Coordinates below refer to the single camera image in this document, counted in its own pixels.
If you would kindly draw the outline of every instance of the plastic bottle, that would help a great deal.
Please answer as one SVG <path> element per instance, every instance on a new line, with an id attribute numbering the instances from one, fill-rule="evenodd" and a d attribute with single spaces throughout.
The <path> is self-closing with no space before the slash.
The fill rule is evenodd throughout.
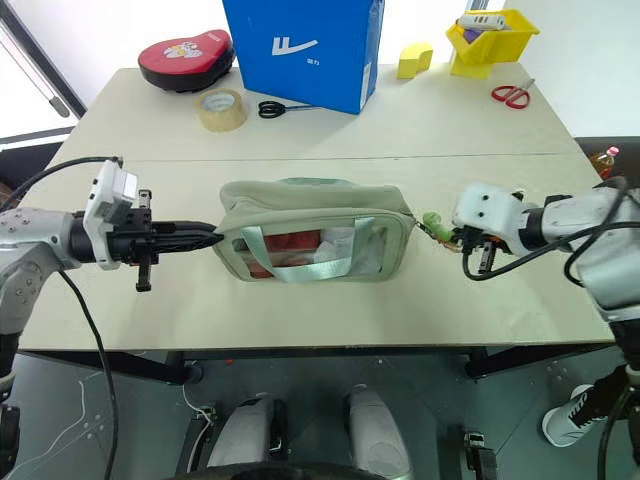
<path id="1" fill-rule="evenodd" d="M 620 152 L 618 147 L 609 147 L 606 152 L 594 153 L 589 157 L 591 165 L 596 169 L 603 180 L 611 176 L 616 155 Z"/>

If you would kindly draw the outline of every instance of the bag strap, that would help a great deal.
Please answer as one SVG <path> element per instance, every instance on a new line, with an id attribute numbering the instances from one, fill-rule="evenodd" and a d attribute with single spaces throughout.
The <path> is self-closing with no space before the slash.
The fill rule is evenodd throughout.
<path id="1" fill-rule="evenodd" d="M 251 226 L 240 229 L 247 247 L 258 263 L 277 279 L 286 283 L 310 282 L 342 277 L 349 273 L 354 255 L 360 251 L 367 239 L 366 231 L 371 227 L 373 217 L 357 218 L 353 221 L 354 235 L 348 257 L 328 262 L 300 265 L 297 267 L 274 267 L 264 242 L 262 227 Z"/>

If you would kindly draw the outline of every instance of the packing tape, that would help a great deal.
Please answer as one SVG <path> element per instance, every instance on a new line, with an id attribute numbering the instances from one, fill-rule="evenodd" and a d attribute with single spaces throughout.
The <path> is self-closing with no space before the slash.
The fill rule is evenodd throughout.
<path id="1" fill-rule="evenodd" d="M 202 124 L 212 132 L 235 130 L 247 120 L 242 97 L 228 88 L 216 88 L 200 94 L 196 110 Z"/>

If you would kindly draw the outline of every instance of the white tabletop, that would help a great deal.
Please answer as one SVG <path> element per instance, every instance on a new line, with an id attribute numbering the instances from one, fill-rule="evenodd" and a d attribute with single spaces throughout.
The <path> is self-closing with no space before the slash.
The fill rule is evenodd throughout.
<path id="1" fill-rule="evenodd" d="M 196 158 L 126 167 L 139 176 L 140 187 L 152 189 L 156 220 L 211 223 L 224 215 L 220 187 L 234 180 L 310 176 L 391 184 L 400 188 L 414 213 L 436 210 L 445 219 L 474 180 L 524 188 L 536 202 L 547 194 L 583 191 L 598 180 L 576 153 L 242 162 Z M 81 209 L 98 168 L 83 165 L 49 177 L 33 188 L 27 203 Z M 464 277 L 460 255 L 415 230 L 397 276 L 376 284 L 245 283 L 232 277 L 211 249 L 162 256 L 152 270 L 153 290 L 144 294 L 135 292 L 137 270 L 127 266 L 104 272 L 86 265 L 70 275 L 109 349 L 610 341 L 585 291 L 565 280 L 565 259 L 565 254 L 551 253 L 503 277 L 474 283 Z M 508 260 L 500 257 L 499 263 Z M 95 349 L 75 298 L 57 275 L 45 285 L 21 347 Z"/>
<path id="2" fill-rule="evenodd" d="M 454 77 L 449 65 L 433 66 L 412 80 L 396 79 L 395 71 L 392 65 L 380 67 L 376 92 L 358 116 L 320 109 L 265 120 L 257 104 L 273 97 L 244 90 L 239 71 L 232 69 L 216 87 L 240 92 L 249 120 L 234 132 L 216 134 L 200 124 L 196 95 L 165 92 L 146 83 L 138 69 L 122 69 L 56 161 L 87 155 L 123 155 L 131 163 L 580 152 L 535 85 L 525 110 L 490 97 L 493 87 L 529 78 L 519 64 L 496 65 L 487 80 Z"/>

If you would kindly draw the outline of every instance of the light green bag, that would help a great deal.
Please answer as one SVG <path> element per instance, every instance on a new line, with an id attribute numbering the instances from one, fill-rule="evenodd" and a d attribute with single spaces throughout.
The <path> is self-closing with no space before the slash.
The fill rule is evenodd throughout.
<path id="1" fill-rule="evenodd" d="M 402 262 L 416 221 L 392 186 L 314 178 L 233 182 L 213 248 L 241 280 L 380 281 Z"/>

